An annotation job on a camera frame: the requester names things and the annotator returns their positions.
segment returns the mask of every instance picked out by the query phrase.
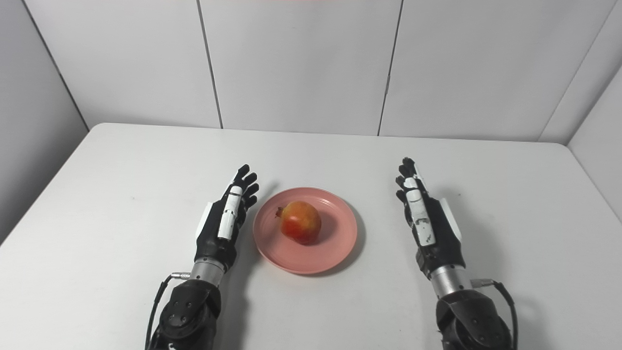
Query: white finger segment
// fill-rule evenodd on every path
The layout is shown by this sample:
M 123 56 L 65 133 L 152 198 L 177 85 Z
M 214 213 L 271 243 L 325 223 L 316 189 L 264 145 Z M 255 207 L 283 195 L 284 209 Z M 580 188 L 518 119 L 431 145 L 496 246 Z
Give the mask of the white finger segment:
M 411 210 L 412 222 L 417 229 L 419 244 L 425 247 L 436 243 L 434 230 L 432 230 L 432 223 L 430 222 L 430 217 L 425 208 L 421 191 L 417 187 L 417 181 L 415 181 L 413 177 L 409 177 L 404 180 L 404 187 L 408 189 L 406 192 L 406 199 L 408 200 L 408 206 Z
M 233 186 L 227 195 L 227 202 L 223 211 L 223 217 L 220 219 L 220 227 L 218 228 L 218 238 L 231 240 L 233 235 L 233 224 L 238 217 L 238 207 L 242 200 L 242 188 Z

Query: silver cylindrical joint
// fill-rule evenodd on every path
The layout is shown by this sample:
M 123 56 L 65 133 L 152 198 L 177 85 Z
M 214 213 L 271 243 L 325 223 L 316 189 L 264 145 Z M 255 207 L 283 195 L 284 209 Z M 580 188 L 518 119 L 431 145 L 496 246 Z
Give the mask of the silver cylindrical joint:
M 438 298 L 458 290 L 473 289 L 467 271 L 460 265 L 444 265 L 430 274 L 432 287 Z
M 207 281 L 215 286 L 220 284 L 225 274 L 225 266 L 212 258 L 201 258 L 195 261 L 190 272 L 191 280 Z

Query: pink plate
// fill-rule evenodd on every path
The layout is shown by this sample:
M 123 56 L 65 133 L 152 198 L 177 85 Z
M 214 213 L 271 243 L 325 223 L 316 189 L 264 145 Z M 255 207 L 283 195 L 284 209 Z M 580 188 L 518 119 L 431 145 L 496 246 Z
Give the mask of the pink plate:
M 305 201 L 320 213 L 318 242 L 302 245 L 287 238 L 276 217 L 279 207 Z M 268 261 L 299 275 L 324 272 L 345 259 L 356 242 L 356 220 L 348 204 L 323 189 L 298 187 L 275 194 L 261 207 L 253 224 L 257 248 Z

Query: plate rim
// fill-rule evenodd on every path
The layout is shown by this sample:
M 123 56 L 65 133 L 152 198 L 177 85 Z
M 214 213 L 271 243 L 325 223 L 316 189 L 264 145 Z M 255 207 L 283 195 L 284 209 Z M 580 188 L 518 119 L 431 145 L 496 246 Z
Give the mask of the plate rim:
M 278 263 L 276 263 L 276 262 L 275 262 L 275 261 L 273 261 L 272 259 L 268 258 L 268 257 L 266 256 L 266 254 L 264 254 L 264 252 L 261 250 L 261 248 L 259 248 L 259 244 L 257 243 L 257 235 L 255 234 L 255 232 L 257 231 L 257 225 L 259 225 L 259 223 L 258 223 L 259 212 L 261 212 L 261 210 L 264 208 L 264 206 L 265 206 L 265 205 L 266 205 L 266 204 L 267 204 L 267 203 L 268 203 L 268 202 L 269 202 L 272 198 L 274 198 L 274 197 L 276 197 L 276 196 L 278 196 L 278 195 L 280 195 L 280 194 L 282 194 L 282 193 L 285 193 L 285 192 L 290 192 L 290 191 L 300 191 L 300 190 L 304 190 L 304 189 L 312 189 L 312 190 L 314 190 L 314 191 L 325 192 L 325 193 L 327 193 L 327 194 L 329 194 L 329 195 L 332 195 L 332 196 L 334 196 L 335 198 L 337 198 L 337 200 L 338 200 L 338 201 L 341 201 L 342 203 L 344 203 L 345 207 L 346 207 L 346 208 L 348 208 L 347 213 L 348 213 L 348 215 L 352 218 L 352 222 L 354 223 L 354 231 L 355 231 L 355 233 L 354 233 L 354 239 L 352 240 L 352 245 L 351 245 L 351 247 L 348 247 L 348 253 L 347 253 L 346 255 L 344 255 L 344 256 L 343 256 L 343 258 L 342 258 L 342 259 L 340 259 L 339 261 L 337 261 L 335 264 L 333 264 L 333 265 L 331 265 L 331 266 L 329 266 L 329 267 L 327 267 L 327 268 L 320 268 L 320 269 L 317 269 L 317 270 L 311 270 L 311 271 L 304 271 L 304 272 L 300 272 L 300 271 L 297 271 L 297 270 L 292 270 L 292 269 L 289 269 L 289 268 L 287 268 L 287 267 L 285 267 L 285 266 L 279 265 Z M 281 192 L 275 193 L 275 194 L 274 194 L 274 195 L 272 195 L 270 198 L 268 198 L 268 199 L 264 202 L 264 204 L 263 204 L 263 205 L 259 208 L 259 210 L 258 210 L 258 211 L 257 211 L 257 213 L 255 214 L 255 218 L 253 219 L 253 240 L 254 240 L 254 242 L 255 242 L 255 247 L 257 248 L 257 250 L 259 251 L 259 253 L 261 254 L 261 256 L 262 256 L 262 257 L 264 257 L 264 259 L 266 259 L 268 262 L 270 262 L 270 263 L 271 263 L 271 264 L 273 264 L 274 266 L 276 266 L 276 267 L 280 268 L 281 270 L 283 270 L 283 271 L 287 271 L 287 272 L 289 272 L 289 273 L 293 273 L 293 274 L 295 274 L 295 275 L 315 275 L 315 274 L 318 274 L 318 273 L 322 273 L 322 272 L 325 272 L 325 271 L 329 271 L 330 269 L 334 268 L 335 266 L 337 266 L 337 265 L 341 264 L 341 263 L 342 263 L 342 262 L 343 262 L 343 261 L 344 261 L 344 260 L 345 260 L 345 259 L 346 259 L 346 258 L 347 258 L 350 254 L 351 254 L 351 253 L 352 253 L 352 250 L 354 249 L 354 246 L 356 245 L 356 241 L 358 240 L 358 223 L 356 222 L 356 216 L 354 215 L 354 212 L 352 211 L 352 208 L 351 208 L 351 207 L 350 207 L 350 205 L 349 205 L 346 201 L 344 201 L 344 200 L 343 200 L 343 198 L 341 198 L 340 196 L 338 196 L 338 195 L 336 195 L 336 194 L 334 194 L 334 193 L 332 193 L 332 192 L 330 192 L 330 191 L 327 191 L 327 190 L 325 190 L 325 189 L 318 188 L 318 187 L 308 187 L 308 186 L 305 186 L 305 187 L 292 187 L 292 188 L 289 188 L 289 189 L 284 189 L 284 190 L 283 190 L 283 191 L 281 191 Z

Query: black arm casing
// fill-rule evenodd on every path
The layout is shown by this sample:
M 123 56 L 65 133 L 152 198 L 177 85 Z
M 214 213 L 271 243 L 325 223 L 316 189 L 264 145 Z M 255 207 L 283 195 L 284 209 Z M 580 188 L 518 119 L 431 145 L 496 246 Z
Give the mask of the black arm casing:
M 220 291 L 211 283 L 188 280 L 176 286 L 164 306 L 151 349 L 206 350 L 213 346 Z
M 508 350 L 509 329 L 490 298 L 475 290 L 445 295 L 436 304 L 444 350 Z
M 466 264 L 462 257 L 460 240 L 453 233 L 452 226 L 449 224 L 440 202 L 430 197 L 427 192 L 422 193 L 422 195 L 425 208 L 434 228 L 436 243 L 421 246 L 416 232 L 413 232 L 413 235 L 419 246 L 417 251 L 419 269 L 430 279 L 430 273 L 441 266 L 460 265 L 466 267 Z
M 225 201 L 220 200 L 213 204 L 211 212 L 222 213 L 225 208 Z M 197 237 L 197 253 L 195 261 L 201 258 L 214 258 L 223 264 L 226 270 L 233 266 L 238 255 L 235 250 L 235 238 L 238 236 L 238 225 L 233 226 L 234 239 L 218 238 L 218 227 L 220 226 L 221 215 L 210 215 L 203 225 L 201 234 Z

